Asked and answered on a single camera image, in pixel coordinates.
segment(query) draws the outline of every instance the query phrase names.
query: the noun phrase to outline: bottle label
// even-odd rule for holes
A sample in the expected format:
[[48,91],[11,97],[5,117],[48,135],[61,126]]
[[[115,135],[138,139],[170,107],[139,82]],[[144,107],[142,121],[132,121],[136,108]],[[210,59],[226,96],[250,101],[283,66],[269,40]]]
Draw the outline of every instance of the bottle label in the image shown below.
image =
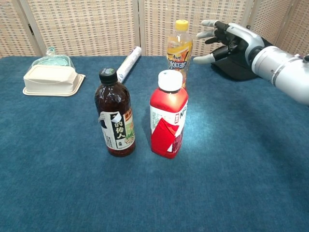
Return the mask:
[[187,112],[187,105],[188,105],[188,101],[186,102],[184,107],[179,112],[176,112],[176,113],[167,112],[167,111],[155,108],[153,106],[150,106],[151,134],[153,134],[161,118],[166,120],[171,125],[179,126],[175,133],[175,140],[168,148],[167,150],[168,152],[176,152],[182,144],[183,128],[184,128],[184,122],[185,122],[185,117],[186,117],[186,112]]
[[99,121],[105,144],[114,150],[129,148],[135,141],[133,115],[131,108],[121,115],[117,112],[100,113]]
[[169,69],[177,70],[182,73],[183,87],[185,87],[187,65],[191,58],[191,51],[192,42],[186,42],[185,44],[177,47],[168,46],[167,59]]

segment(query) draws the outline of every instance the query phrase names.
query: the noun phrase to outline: yellow bottle cap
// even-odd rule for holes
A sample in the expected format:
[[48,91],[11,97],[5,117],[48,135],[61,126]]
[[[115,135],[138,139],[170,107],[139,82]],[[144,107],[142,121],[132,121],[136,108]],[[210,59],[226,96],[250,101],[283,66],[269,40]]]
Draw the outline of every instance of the yellow bottle cap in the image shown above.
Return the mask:
[[176,30],[182,30],[182,31],[188,30],[189,22],[183,19],[176,20],[175,28]]

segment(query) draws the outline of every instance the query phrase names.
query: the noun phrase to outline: woven screen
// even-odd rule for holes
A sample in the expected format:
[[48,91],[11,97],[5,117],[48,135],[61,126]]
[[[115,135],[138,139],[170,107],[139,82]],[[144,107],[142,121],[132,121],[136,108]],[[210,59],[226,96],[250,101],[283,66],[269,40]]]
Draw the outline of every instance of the woven screen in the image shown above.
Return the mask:
[[1,0],[0,40],[0,57],[35,55],[21,19],[10,0]]
[[275,44],[293,0],[262,0],[251,30]]
[[56,53],[127,55],[135,46],[133,0],[28,0],[46,47]]
[[217,19],[222,22],[241,23],[246,0],[145,0],[145,54],[165,55],[167,37],[173,32],[177,19],[189,21],[189,33],[194,41],[193,55],[206,55],[218,46],[205,45],[205,40],[195,39],[200,31],[211,29],[201,26],[204,19]]
[[291,54],[309,54],[309,4],[300,0],[282,35],[278,46]]

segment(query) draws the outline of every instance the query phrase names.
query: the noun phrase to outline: plastic bottle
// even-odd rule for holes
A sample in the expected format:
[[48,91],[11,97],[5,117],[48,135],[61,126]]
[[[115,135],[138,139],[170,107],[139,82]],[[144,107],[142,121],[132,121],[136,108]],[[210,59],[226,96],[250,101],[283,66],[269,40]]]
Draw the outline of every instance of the plastic bottle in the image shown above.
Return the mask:
[[102,85],[96,90],[95,103],[105,144],[110,154],[124,157],[135,148],[130,94],[118,82],[115,69],[103,69],[99,77]]
[[183,140],[188,94],[182,83],[180,72],[162,71],[150,99],[151,150],[169,159],[177,155]]
[[183,75],[183,88],[186,88],[186,79],[192,54],[192,37],[187,33],[189,22],[177,20],[176,32],[168,38],[167,59],[169,69],[178,70]]

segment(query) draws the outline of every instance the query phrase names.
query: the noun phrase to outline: red bottle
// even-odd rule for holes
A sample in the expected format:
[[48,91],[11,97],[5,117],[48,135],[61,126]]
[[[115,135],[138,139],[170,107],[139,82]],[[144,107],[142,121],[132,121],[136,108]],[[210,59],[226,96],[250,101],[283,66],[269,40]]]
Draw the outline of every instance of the red bottle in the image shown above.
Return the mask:
[[179,71],[162,71],[150,99],[151,150],[168,159],[177,155],[183,141],[188,94],[182,83]]

